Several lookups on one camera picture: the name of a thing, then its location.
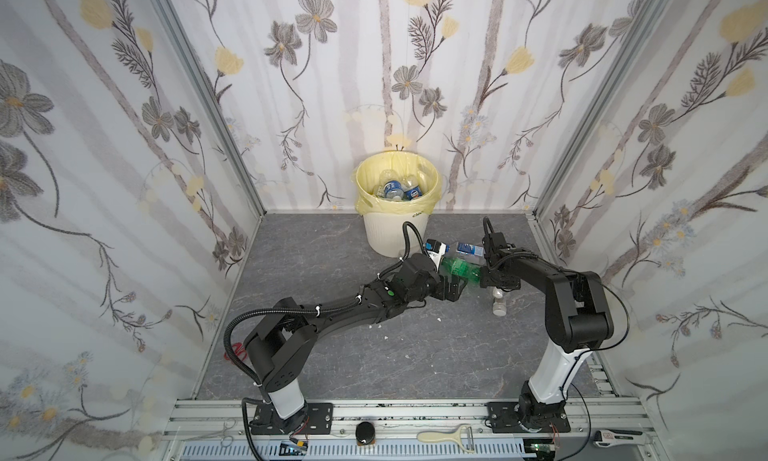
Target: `floral wallpaper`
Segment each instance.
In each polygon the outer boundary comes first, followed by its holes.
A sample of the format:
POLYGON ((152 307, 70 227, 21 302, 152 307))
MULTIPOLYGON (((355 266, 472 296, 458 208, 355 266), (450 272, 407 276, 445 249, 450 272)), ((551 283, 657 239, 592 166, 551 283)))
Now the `floral wallpaper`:
POLYGON ((258 220, 149 0, 0 0, 0 53, 3 455, 157 458, 258 220))
POLYGON ((537 213, 627 302, 604 356, 677 460, 765 458, 766 93, 768 0, 670 0, 537 213))
POLYGON ((284 210, 353 209, 352 169, 385 149, 435 164, 440 209, 532 210, 645 2, 172 1, 284 210))

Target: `robotic arm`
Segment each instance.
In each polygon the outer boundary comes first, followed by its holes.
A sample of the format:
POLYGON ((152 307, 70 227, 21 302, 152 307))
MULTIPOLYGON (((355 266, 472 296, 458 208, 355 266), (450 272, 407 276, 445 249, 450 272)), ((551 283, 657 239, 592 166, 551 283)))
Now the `robotic arm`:
MULTIPOLYGON (((484 218, 483 225, 485 267, 481 270, 481 286, 511 291, 519 289, 520 281, 525 280, 545 295, 545 326, 550 341, 538 370, 523 387, 517 408, 520 425, 536 432, 564 412, 564 392, 579 366, 612 335, 608 303, 597 274, 550 264, 531 251, 509 245, 502 233, 493 231, 488 218, 484 218)), ((254 379, 264 402, 272 403, 269 422, 277 430, 293 432, 307 419, 308 406, 296 379, 322 337, 360 324, 383 322, 427 297, 448 301, 460 297, 466 279, 438 274, 445 245, 431 242, 432 249, 427 251, 416 227, 409 222, 403 224, 403 234, 405 255, 377 274, 375 280, 363 284, 355 297, 315 307, 304 307, 287 297, 274 308, 241 314, 226 328, 224 348, 230 360, 254 379), (407 228, 416 233, 420 247, 420 252, 411 256, 407 228), (261 315, 264 319, 243 343, 253 364, 251 370, 234 354, 230 335, 238 323, 261 315)))

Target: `metal corner post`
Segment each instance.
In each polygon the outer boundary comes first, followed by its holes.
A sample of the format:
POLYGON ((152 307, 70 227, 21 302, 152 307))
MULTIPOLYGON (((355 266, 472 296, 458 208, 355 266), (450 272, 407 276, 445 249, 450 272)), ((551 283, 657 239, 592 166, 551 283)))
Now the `metal corner post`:
POLYGON ((565 177, 574 166, 576 159, 581 153, 581 149, 586 144, 589 134, 600 121, 611 98, 620 88, 621 82, 624 81, 624 78, 629 73, 632 63, 643 48, 643 44, 653 33, 668 2, 669 0, 647 0, 645 2, 645 6, 640 12, 637 21, 632 25, 627 34, 626 41, 620 45, 619 53, 614 62, 611 63, 608 74, 606 74, 600 84, 600 89, 590 101, 587 111, 576 126, 574 134, 563 150, 562 156, 554 164, 555 169, 552 170, 552 174, 544 184, 542 194, 539 196, 537 203, 538 213, 545 212, 552 204, 565 177))
POLYGON ((261 198, 256 191, 254 183, 250 180, 250 174, 243 163, 243 159, 240 157, 237 144, 235 143, 235 140, 232 139, 229 130, 226 128, 226 121, 224 120, 224 115, 221 112, 219 103, 216 102, 216 97, 211 91, 210 83, 207 81, 205 71, 194 53, 192 45, 187 38, 187 34, 184 32, 184 28, 181 25, 181 21, 179 20, 173 4, 170 0, 150 1, 155 13, 157 13, 160 18, 160 22, 163 24, 168 37, 174 45, 174 50, 184 66, 184 71, 187 73, 189 82, 194 87, 197 95, 200 97, 200 101, 202 101, 204 105, 208 119, 214 124, 216 134, 222 141, 221 144, 226 153, 226 158, 230 160, 230 164, 235 171, 237 179, 243 186, 248 201, 258 216, 264 216, 266 214, 264 204, 261 202, 261 198))

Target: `marble patterned surface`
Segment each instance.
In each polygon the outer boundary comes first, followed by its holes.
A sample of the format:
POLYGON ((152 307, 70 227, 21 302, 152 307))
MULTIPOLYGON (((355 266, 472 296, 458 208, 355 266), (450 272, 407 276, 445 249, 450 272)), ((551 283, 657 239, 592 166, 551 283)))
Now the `marble patterned surface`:
MULTIPOLYGON (((536 252, 524 215, 491 216, 508 242, 536 252)), ((481 244, 482 215, 429 218, 423 238, 481 244)), ((361 282, 392 264, 375 253, 357 215, 267 215, 256 234, 226 315, 272 307, 283 297, 314 305, 354 295, 361 282)), ((312 350, 299 384, 307 399, 517 397, 546 348, 544 295, 523 283, 507 293, 507 315, 494 316, 486 290, 467 287, 456 302, 431 298, 380 325, 324 337, 312 350)), ((257 320, 243 322, 233 343, 257 320)), ((224 360, 221 334, 197 399, 259 397, 253 382, 224 360)), ((586 365, 574 382, 597 394, 586 365)))

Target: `white trash can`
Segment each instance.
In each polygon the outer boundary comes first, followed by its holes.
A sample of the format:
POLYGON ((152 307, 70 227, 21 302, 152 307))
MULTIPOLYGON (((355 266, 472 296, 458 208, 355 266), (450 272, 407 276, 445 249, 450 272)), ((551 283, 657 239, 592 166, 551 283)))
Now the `white trash can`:
MULTIPOLYGON (((427 220, 442 197, 442 179, 435 166, 412 152, 386 151, 361 162, 352 173, 358 191, 355 208, 366 224, 368 243, 379 255, 398 257, 406 249, 402 223, 411 222, 426 240, 427 220), (401 175, 416 175, 422 195, 408 202, 396 202, 375 196, 379 175, 394 169, 401 175)), ((416 252, 416 236, 408 231, 411 253, 416 252)))

